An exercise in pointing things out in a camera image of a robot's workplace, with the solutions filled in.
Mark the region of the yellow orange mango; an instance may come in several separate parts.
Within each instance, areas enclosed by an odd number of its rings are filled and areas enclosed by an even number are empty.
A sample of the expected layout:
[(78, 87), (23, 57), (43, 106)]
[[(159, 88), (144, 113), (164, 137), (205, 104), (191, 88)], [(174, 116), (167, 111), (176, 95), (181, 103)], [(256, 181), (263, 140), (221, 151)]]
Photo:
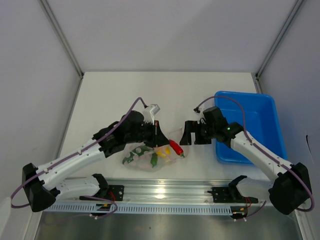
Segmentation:
[(160, 158), (168, 158), (171, 155), (171, 151), (168, 146), (159, 147), (155, 153)]

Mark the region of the red chili pepper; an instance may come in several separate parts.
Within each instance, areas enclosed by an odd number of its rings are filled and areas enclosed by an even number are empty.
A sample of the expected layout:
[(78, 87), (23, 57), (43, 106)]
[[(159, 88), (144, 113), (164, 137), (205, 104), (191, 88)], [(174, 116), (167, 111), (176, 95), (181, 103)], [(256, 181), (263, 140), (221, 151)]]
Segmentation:
[(175, 142), (174, 140), (170, 139), (169, 140), (169, 145), (179, 157), (181, 157), (181, 158), (185, 157), (184, 150), (182, 149), (182, 147), (177, 142)]

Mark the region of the clear zip top bag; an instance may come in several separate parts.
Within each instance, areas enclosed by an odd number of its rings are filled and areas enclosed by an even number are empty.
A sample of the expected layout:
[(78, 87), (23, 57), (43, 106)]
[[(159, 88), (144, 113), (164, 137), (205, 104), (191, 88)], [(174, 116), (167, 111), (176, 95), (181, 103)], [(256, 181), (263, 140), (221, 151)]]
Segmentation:
[(179, 144), (182, 136), (183, 128), (180, 126), (167, 134), (167, 145), (148, 147), (145, 143), (131, 143), (124, 148), (121, 163), (131, 170), (156, 172), (185, 160), (189, 154), (189, 147)]

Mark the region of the green chili pepper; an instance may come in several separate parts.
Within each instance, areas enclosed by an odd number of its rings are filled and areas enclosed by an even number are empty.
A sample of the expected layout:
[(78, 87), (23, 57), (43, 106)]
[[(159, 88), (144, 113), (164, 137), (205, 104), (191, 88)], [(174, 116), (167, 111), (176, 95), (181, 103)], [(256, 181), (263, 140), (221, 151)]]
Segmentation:
[(150, 164), (151, 164), (152, 168), (157, 166), (157, 164), (158, 164), (158, 155), (156, 153), (153, 153), (151, 155)]

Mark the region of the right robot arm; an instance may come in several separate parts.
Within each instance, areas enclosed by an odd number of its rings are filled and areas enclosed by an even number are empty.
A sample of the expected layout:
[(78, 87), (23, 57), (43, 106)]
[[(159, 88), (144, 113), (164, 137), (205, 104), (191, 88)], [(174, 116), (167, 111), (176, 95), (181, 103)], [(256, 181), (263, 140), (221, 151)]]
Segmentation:
[(228, 196), (234, 202), (245, 197), (270, 201), (282, 214), (294, 210), (310, 212), (315, 207), (308, 169), (302, 163), (293, 164), (258, 142), (244, 124), (229, 123), (221, 110), (210, 107), (203, 111), (203, 120), (187, 120), (180, 145), (208, 145), (215, 139), (240, 153), (267, 176), (267, 180), (254, 180), (241, 175), (232, 180)]

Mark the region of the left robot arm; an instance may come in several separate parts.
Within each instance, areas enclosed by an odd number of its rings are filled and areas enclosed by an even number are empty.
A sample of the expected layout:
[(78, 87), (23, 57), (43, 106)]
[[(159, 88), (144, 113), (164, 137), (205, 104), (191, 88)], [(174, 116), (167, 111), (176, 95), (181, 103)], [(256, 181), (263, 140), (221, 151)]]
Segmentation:
[(36, 213), (49, 208), (58, 199), (85, 196), (105, 199), (109, 185), (101, 174), (95, 173), (83, 180), (69, 179), (69, 176), (135, 143), (154, 149), (168, 145), (169, 139), (157, 120), (147, 122), (142, 113), (132, 110), (121, 120), (99, 130), (70, 155), (39, 166), (26, 164), (22, 168), (22, 182), (28, 206)]

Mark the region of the blue plastic tray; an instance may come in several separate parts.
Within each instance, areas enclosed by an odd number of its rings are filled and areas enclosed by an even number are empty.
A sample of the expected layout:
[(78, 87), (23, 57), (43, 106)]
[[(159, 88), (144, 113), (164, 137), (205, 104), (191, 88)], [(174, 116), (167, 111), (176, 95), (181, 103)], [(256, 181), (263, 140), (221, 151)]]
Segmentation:
[(274, 99), (267, 94), (218, 91), (214, 103), (229, 123), (245, 122), (246, 130), (279, 157), (288, 155)]

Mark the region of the aluminium mounting rail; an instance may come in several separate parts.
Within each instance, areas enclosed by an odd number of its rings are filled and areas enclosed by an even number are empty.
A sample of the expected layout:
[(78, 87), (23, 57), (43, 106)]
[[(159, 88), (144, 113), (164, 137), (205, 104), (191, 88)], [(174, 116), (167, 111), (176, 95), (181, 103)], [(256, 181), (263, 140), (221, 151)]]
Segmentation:
[[(86, 191), (97, 188), (108, 189), (111, 185), (123, 185), (122, 201), (112, 201), (98, 198), (97, 200), (80, 200)], [(229, 187), (228, 184), (206, 185), (203, 182), (162, 181), (162, 180), (111, 180), (95, 174), (85, 178), (71, 178), (59, 180), (48, 187), (43, 180), (35, 182), (30, 189), (26, 189), (30, 206), (34, 212), (48, 209), (59, 202), (93, 202), (115, 205), (118, 203), (214, 203), (211, 194), (207, 193), (212, 187)], [(244, 204), (244, 203), (215, 203), (215, 204)]]

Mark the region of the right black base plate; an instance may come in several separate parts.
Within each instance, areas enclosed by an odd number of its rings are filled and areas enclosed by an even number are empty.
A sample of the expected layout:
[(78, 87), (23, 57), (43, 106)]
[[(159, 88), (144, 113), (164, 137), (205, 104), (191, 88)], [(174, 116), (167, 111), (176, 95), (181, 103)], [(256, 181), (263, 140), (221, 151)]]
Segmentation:
[(211, 194), (214, 203), (252, 203), (257, 204), (259, 200), (254, 197), (244, 197), (237, 190), (229, 187), (212, 187), (207, 193)]

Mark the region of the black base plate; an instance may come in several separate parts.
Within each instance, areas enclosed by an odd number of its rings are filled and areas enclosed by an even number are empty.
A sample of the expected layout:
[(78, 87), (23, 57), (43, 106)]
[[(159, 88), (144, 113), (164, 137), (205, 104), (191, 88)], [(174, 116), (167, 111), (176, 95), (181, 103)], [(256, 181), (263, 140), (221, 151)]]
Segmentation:
[(214, 203), (252, 203), (257, 204), (259, 200), (254, 197), (244, 197), (237, 190), (229, 187), (212, 187), (207, 193), (211, 194)]
[(87, 190), (85, 195), (79, 197), (82, 201), (97, 201), (99, 199), (111, 200), (113, 202), (122, 201), (124, 196), (123, 185), (110, 185), (108, 189)]

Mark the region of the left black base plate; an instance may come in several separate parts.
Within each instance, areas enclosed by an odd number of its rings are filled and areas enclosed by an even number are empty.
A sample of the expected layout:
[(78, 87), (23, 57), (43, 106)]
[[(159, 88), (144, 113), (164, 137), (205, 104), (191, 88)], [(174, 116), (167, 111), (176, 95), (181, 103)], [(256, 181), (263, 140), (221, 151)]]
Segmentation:
[(124, 196), (123, 185), (110, 185), (108, 189), (87, 190), (85, 195), (79, 197), (82, 201), (97, 201), (99, 199), (111, 200), (113, 202), (122, 201)]

